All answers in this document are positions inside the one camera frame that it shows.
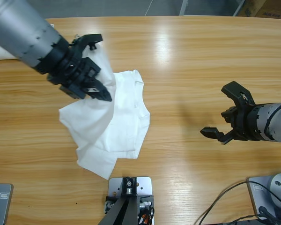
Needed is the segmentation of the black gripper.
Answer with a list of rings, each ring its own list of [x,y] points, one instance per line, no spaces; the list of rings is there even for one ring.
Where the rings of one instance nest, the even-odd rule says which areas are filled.
[[[60,90],[74,99],[84,99],[89,95],[92,99],[112,101],[112,97],[101,81],[96,79],[101,68],[90,58],[83,58],[85,48],[96,50],[99,38],[77,38],[68,43],[61,38],[51,43],[52,50],[34,69],[40,74],[47,74],[47,81],[60,85]]]
[[[230,107],[221,113],[226,123],[229,123],[233,131],[224,134],[216,127],[204,127],[200,133],[206,138],[216,139],[221,144],[227,144],[231,140],[261,141],[261,131],[257,126],[258,112],[262,105]]]

